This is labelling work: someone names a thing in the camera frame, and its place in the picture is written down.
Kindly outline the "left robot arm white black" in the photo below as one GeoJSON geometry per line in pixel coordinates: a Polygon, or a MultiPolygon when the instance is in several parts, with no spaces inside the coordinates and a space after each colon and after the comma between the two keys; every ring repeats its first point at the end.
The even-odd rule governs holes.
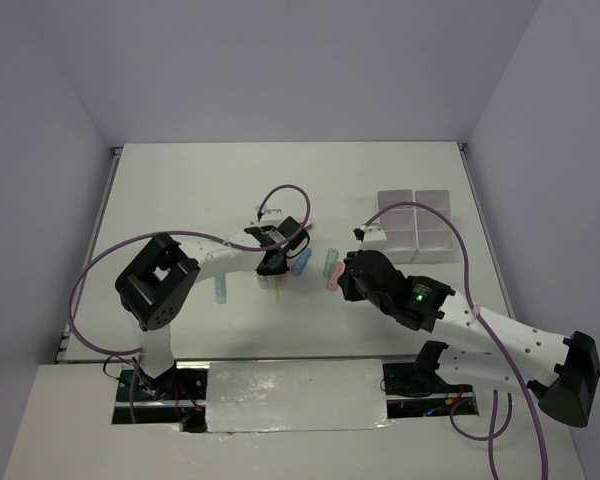
{"type": "Polygon", "coordinates": [[[178,385],[170,324],[194,285],[235,272],[283,275],[290,270],[293,254],[309,242],[307,230],[292,217],[277,226],[247,227],[219,242],[179,242],[167,233],[153,236],[115,282],[122,306],[138,324],[140,387],[162,399],[178,385]]]}

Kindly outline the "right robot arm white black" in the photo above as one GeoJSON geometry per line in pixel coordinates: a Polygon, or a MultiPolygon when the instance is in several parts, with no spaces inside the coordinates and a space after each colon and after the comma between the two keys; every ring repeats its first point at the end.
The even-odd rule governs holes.
{"type": "Polygon", "coordinates": [[[470,305],[449,285],[404,275],[375,250],[349,253],[337,283],[345,300],[367,301],[399,325],[429,334],[414,366],[422,389],[466,384],[528,393],[550,418],[588,425],[600,378],[591,336],[546,332],[470,305]]]}

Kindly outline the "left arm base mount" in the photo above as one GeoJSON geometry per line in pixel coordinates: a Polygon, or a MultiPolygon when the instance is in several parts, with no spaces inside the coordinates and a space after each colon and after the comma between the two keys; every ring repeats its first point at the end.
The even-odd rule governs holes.
{"type": "Polygon", "coordinates": [[[138,380],[134,386],[133,409],[129,387],[133,370],[123,369],[114,378],[117,388],[111,423],[113,425],[172,425],[186,433],[205,433],[207,368],[184,368],[180,380],[169,392],[155,394],[138,380]]]}

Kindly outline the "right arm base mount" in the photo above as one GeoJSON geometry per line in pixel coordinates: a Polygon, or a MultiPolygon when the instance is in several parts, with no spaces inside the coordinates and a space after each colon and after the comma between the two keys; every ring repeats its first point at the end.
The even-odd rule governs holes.
{"type": "Polygon", "coordinates": [[[388,362],[382,368],[380,388],[386,396],[389,419],[448,417],[456,404],[456,415],[478,414],[470,385],[438,382],[426,386],[417,378],[412,362],[388,362]]]}

